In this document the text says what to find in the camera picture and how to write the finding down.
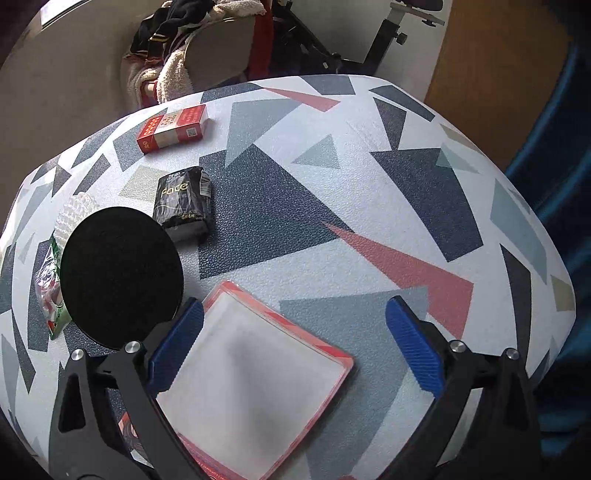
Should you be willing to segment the wooden door panel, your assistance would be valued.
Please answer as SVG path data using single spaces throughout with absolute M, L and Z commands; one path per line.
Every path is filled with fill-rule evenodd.
M 545 1 L 455 1 L 426 102 L 506 169 L 550 98 L 569 43 Z

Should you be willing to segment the clear red-edged plastic package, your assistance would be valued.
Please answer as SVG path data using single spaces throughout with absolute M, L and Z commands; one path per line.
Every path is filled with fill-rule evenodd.
M 171 387 L 154 395 L 206 478 L 267 479 L 352 368 L 351 355 L 223 281 Z

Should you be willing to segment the geometric patterned table cover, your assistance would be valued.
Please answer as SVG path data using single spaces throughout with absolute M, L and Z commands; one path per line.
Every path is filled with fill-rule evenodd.
M 541 379 L 576 318 L 567 269 L 501 170 L 441 115 L 384 80 L 284 77 L 192 94 L 200 141 L 151 154 L 136 137 L 151 107 L 104 127 L 33 170 L 1 237 L 1 409 L 41 457 L 58 376 L 71 351 L 100 347 L 74 325 L 51 339 L 34 291 L 55 220 L 74 195 L 150 213 L 157 180 L 192 165 L 213 186 L 216 233 L 180 253 L 185 293 L 229 280 L 355 358 L 290 479 L 373 479 L 431 396 L 384 318 L 402 296 L 449 338 L 514 347 Z

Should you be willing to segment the blue curtain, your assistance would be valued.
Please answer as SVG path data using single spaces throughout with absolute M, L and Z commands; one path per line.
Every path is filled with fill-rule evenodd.
M 590 52 L 569 47 L 556 86 L 506 170 L 570 275 L 576 320 L 534 390 L 547 477 L 590 476 Z

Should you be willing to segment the green white candy wrapper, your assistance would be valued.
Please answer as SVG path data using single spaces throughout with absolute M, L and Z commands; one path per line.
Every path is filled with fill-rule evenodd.
M 61 253 L 60 246 L 51 236 L 43 262 L 34 275 L 36 298 L 51 340 L 55 340 L 71 321 L 61 289 Z

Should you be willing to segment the black exercise bike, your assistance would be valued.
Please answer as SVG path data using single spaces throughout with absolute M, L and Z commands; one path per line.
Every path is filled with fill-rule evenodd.
M 402 81 L 430 75 L 446 1 L 273 1 L 274 75 L 353 73 Z

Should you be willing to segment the white foam fruit net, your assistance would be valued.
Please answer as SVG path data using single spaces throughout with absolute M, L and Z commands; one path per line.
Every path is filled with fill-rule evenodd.
M 56 244 L 64 249 L 68 239 L 77 226 L 102 206 L 88 193 L 80 192 L 69 198 L 58 213 L 53 237 Z

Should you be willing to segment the red cigarette box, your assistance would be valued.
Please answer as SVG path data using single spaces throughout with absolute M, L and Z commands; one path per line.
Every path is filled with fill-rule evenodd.
M 205 104 L 159 114 L 150 118 L 136 136 L 140 151 L 148 154 L 163 148 L 200 140 L 207 122 Z

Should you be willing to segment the black round tin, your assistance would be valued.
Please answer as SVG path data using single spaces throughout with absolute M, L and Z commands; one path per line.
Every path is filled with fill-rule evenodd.
M 62 254 L 60 282 L 72 321 L 113 350 L 172 320 L 184 285 L 167 233 L 128 207 L 101 209 L 74 229 Z

